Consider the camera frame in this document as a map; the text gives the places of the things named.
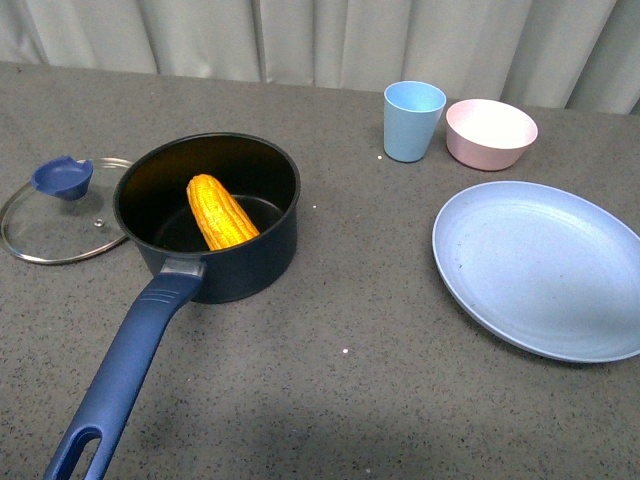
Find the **yellow corn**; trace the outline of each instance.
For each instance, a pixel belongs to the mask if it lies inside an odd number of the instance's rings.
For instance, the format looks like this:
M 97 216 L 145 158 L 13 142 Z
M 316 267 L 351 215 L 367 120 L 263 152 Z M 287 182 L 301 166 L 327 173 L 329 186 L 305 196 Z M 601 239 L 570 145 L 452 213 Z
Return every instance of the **yellow corn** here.
M 187 197 L 211 250 L 239 245 L 260 233 L 235 198 L 211 175 L 193 177 Z

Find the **bowl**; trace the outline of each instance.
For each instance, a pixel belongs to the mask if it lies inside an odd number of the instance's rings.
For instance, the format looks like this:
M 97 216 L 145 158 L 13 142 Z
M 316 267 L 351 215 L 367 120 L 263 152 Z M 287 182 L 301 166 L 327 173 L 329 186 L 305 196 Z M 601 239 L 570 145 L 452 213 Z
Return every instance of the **bowl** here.
M 471 99 L 447 110 L 447 148 L 459 162 L 478 170 L 503 170 L 538 136 L 522 110 L 495 100 Z

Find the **dark blue saucepan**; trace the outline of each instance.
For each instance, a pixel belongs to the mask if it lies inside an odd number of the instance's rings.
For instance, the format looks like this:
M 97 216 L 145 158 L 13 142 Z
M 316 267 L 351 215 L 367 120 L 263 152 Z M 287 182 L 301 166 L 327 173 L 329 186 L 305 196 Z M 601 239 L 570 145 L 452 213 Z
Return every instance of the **dark blue saucepan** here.
M 189 180 L 209 173 L 243 206 L 260 235 L 208 251 L 187 201 Z M 86 479 L 104 477 L 164 330 L 190 300 L 222 303 L 275 281 L 296 249 L 298 170 L 284 151 L 233 133 L 182 138 L 145 155 L 118 184 L 116 218 L 154 274 L 127 313 L 45 474 L 70 478 L 99 439 Z

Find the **glass lid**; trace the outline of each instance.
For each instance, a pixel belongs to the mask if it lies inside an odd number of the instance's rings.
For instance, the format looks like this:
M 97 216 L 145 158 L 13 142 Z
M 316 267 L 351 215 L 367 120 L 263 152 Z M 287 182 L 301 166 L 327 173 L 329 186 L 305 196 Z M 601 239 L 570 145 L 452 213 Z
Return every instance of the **glass lid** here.
M 65 162 L 79 169 L 90 167 L 87 162 L 93 166 L 87 174 L 86 193 L 83 190 L 80 198 L 73 199 L 77 193 L 65 197 L 65 192 L 77 190 L 48 190 L 51 175 L 59 175 L 60 159 L 56 159 L 57 166 L 54 161 L 43 165 L 0 210 L 0 245 L 21 260 L 43 265 L 72 263 L 106 252 L 126 239 L 113 213 L 113 195 L 131 162 L 117 158 L 75 162 L 67 158 Z M 43 178 L 41 170 L 49 176 Z M 54 179 L 54 187 L 60 185 L 58 180 Z

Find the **blue cup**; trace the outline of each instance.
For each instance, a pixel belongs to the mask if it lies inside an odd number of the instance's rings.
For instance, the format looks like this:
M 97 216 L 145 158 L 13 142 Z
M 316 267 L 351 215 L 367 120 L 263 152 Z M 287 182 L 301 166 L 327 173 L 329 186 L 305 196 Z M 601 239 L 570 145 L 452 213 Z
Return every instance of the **blue cup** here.
M 403 81 L 384 91 L 384 150 L 399 162 L 416 162 L 427 153 L 447 97 L 437 87 Z

